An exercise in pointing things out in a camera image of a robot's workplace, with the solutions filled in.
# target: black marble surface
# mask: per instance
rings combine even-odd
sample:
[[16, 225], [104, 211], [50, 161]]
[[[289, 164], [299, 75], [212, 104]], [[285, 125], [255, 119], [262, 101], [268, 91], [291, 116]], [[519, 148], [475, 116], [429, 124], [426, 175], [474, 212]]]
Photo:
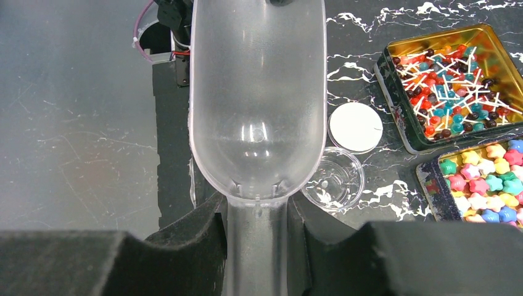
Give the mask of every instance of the black marble surface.
[[373, 106], [384, 124], [378, 146], [358, 155], [367, 177], [361, 200], [335, 216], [354, 228], [369, 220], [433, 220], [415, 168], [445, 150], [426, 155], [405, 150], [372, 66], [391, 41], [483, 22], [493, 27], [522, 73], [523, 2], [327, 0], [326, 14], [329, 113], [357, 101]]

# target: clear plastic container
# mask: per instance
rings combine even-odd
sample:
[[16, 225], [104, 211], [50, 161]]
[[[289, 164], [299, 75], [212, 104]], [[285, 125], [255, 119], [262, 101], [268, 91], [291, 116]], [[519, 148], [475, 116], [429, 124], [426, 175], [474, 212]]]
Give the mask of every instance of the clear plastic container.
[[[190, 100], [194, 159], [229, 200], [227, 294], [281, 295], [282, 208], [326, 137], [323, 0], [194, 1]], [[235, 239], [253, 231], [263, 244]], [[255, 267], [247, 253], [270, 264]]]
[[338, 212], [354, 205], [364, 188], [365, 173], [360, 161], [347, 149], [327, 147], [302, 193], [323, 210]]

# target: white star candy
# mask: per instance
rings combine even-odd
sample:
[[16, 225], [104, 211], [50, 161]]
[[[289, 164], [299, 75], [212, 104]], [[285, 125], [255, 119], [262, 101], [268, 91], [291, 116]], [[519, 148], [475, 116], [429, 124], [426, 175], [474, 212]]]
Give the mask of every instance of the white star candy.
[[523, 180], [523, 166], [519, 165], [511, 165], [510, 170], [516, 175], [516, 177], [520, 180]]
[[461, 216], [463, 216], [463, 214], [465, 214], [471, 207], [471, 203], [468, 201], [468, 199], [465, 196], [455, 197], [454, 201], [456, 202], [456, 205], [458, 206], [458, 210], [461, 212]]
[[484, 158], [482, 158], [479, 161], [479, 163], [477, 164], [477, 167], [479, 168], [481, 175], [488, 175], [488, 174], [494, 173], [496, 171], [494, 162], [491, 160], [488, 160], [488, 159], [484, 159]]

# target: clear plastic scoop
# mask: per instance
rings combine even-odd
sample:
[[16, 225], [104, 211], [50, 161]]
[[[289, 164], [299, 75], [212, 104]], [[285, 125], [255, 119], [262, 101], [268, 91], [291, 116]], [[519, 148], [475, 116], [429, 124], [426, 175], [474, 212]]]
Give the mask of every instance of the clear plastic scoop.
[[323, 0], [194, 1], [190, 100], [194, 159], [229, 200], [227, 294], [285, 295], [287, 198], [326, 136]]

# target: yellow star candy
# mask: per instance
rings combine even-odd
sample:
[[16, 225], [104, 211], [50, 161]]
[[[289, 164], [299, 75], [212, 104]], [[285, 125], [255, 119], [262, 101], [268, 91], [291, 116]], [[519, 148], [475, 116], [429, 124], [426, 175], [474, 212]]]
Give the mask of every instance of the yellow star candy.
[[516, 207], [519, 205], [519, 201], [512, 194], [501, 192], [500, 199], [509, 207]]
[[496, 158], [496, 160], [494, 160], [494, 167], [496, 168], [496, 173], [500, 175], [510, 171], [510, 164], [505, 158]]
[[463, 152], [461, 154], [461, 159], [463, 163], [470, 163], [471, 165], [477, 165], [481, 157], [476, 153], [476, 151]]
[[490, 158], [502, 158], [505, 153], [506, 150], [499, 144], [490, 145], [487, 147], [487, 156]]

